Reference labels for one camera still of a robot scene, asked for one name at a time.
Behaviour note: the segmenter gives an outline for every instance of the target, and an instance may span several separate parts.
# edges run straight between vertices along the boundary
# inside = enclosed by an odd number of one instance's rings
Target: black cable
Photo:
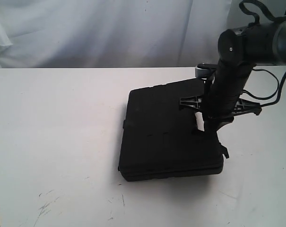
[[[250,26],[252,25],[256,25],[256,24],[259,24],[260,23],[260,16],[255,13],[255,12],[251,12],[250,10],[248,10],[246,7],[245,7],[245,3],[251,3],[255,6],[257,6],[258,8],[261,9],[263,15],[270,21],[272,22],[278,22],[278,23],[281,23],[281,22],[284,22],[286,20],[286,15],[285,16],[282,16],[282,17],[275,17],[273,16],[273,14],[270,12],[270,10],[260,1],[257,1],[257,0],[242,0],[240,3],[239,3],[239,8],[241,9],[241,11],[246,14],[246,15],[251,15],[254,17],[254,23],[252,23]]]
[[[276,98],[276,100],[275,100],[274,102],[271,102],[271,103],[262,104],[262,105],[260,105],[261,107],[265,107],[265,106],[269,106],[269,105],[274,105],[274,104],[276,104],[276,103],[279,102],[280,97],[281,97],[281,91],[282,91],[282,89],[283,89],[283,85],[284,85],[284,83],[285,83],[285,80],[286,80],[286,71],[285,71],[285,73],[284,73],[284,75],[283,75],[283,77],[282,77],[282,79],[281,79],[281,81],[280,81],[280,85],[279,85],[279,88],[278,88],[278,93],[277,93],[277,98]]]
[[[278,88],[279,88],[279,80],[278,80],[278,78],[277,78],[272,72],[270,72],[270,71],[268,71],[268,70],[264,70],[264,69],[252,69],[252,70],[253,70],[253,71],[256,71],[256,72],[265,71],[265,72],[269,73],[271,76],[273,76],[273,77],[276,79],[276,81],[277,81],[276,90],[275,90],[275,92],[274,92],[273,94],[271,94],[271,95],[268,96],[268,97],[257,97],[257,96],[253,95],[252,93],[250,93],[250,92],[247,91],[247,90],[243,90],[243,93],[249,95],[249,96],[252,97],[252,98],[258,99],[258,100],[268,100],[268,99],[273,98],[273,97],[276,95],[276,93],[277,93],[277,91],[278,91]]]

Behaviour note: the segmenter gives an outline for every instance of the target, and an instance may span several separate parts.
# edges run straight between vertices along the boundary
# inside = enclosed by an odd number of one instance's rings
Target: white backdrop
[[[176,67],[216,62],[253,18],[239,0],[0,0],[0,67]],[[286,0],[264,0],[276,16]]]

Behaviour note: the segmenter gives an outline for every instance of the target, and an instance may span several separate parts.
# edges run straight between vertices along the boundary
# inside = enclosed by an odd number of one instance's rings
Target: white table surface
[[[279,77],[285,67],[266,67]],[[194,68],[0,70],[0,227],[286,226],[286,85],[278,105],[223,127],[219,175],[126,182],[130,90]],[[269,95],[274,79],[246,86]]]

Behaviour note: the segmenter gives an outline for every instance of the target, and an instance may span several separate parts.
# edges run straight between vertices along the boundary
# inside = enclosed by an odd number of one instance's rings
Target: black plastic case
[[[127,181],[222,171],[227,150],[216,132],[199,131],[194,112],[179,110],[180,97],[203,90],[203,81],[189,79],[130,92],[119,161]]]

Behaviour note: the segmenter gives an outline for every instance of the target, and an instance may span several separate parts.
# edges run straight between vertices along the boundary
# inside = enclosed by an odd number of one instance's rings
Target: cable
[[[271,94],[271,95],[268,96],[268,97],[257,97],[257,96],[253,95],[252,93],[250,93],[250,92],[247,91],[247,90],[243,90],[243,94],[247,94],[247,95],[249,95],[250,97],[255,98],[255,99],[258,99],[258,100],[268,100],[268,99],[273,98],[273,97],[276,95],[276,93],[277,93],[277,91],[278,91],[278,88],[279,88],[279,80],[278,80],[278,78],[277,78],[272,72],[270,72],[270,71],[268,71],[268,70],[264,70],[264,69],[252,69],[252,70],[253,70],[253,71],[256,71],[256,72],[265,71],[265,72],[269,73],[271,76],[273,76],[273,77],[276,79],[276,81],[277,81],[276,90],[275,90],[275,92],[274,92],[273,94]]]
[[[280,85],[279,85],[279,88],[278,88],[278,93],[277,93],[277,98],[276,98],[276,100],[275,100],[274,102],[271,102],[271,103],[262,104],[262,105],[260,105],[261,107],[265,107],[265,106],[269,106],[269,105],[274,105],[274,104],[276,104],[276,103],[279,102],[280,97],[281,97],[281,91],[282,91],[282,89],[283,89],[283,85],[284,85],[284,83],[285,83],[285,80],[286,80],[286,71],[285,71],[285,73],[284,73],[284,75],[283,75],[283,77],[282,77],[282,79],[281,79],[281,81],[280,81]]]
[[[241,9],[241,11],[246,14],[246,15],[250,15],[250,16],[253,16],[254,17],[254,23],[251,23],[249,24],[249,26],[253,26],[253,25],[256,25],[256,24],[259,24],[260,23],[260,16],[255,13],[255,12],[251,12],[250,10],[248,10],[246,7],[245,7],[245,3],[251,3],[255,6],[257,6],[258,8],[261,9],[263,15],[270,21],[272,22],[278,22],[278,23],[281,23],[281,22],[284,22],[286,20],[286,15],[285,16],[282,16],[282,17],[275,17],[273,16],[273,14],[270,12],[270,10],[260,1],[257,1],[257,0],[242,0],[240,3],[239,3],[239,8]]]

